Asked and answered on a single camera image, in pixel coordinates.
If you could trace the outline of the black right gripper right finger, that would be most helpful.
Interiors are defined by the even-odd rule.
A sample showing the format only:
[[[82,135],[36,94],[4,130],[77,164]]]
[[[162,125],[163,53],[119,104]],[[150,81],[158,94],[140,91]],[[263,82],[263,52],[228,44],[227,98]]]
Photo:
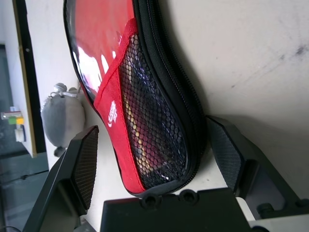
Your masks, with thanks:
[[[206,117],[209,139],[219,170],[236,197],[250,208],[300,207],[301,199],[287,184],[262,150],[231,122]]]

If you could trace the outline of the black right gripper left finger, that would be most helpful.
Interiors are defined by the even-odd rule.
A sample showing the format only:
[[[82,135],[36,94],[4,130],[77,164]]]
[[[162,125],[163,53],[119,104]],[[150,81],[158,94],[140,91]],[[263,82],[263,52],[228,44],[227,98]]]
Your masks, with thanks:
[[[91,205],[97,170],[98,126],[78,133],[51,168],[23,228],[72,232]]]

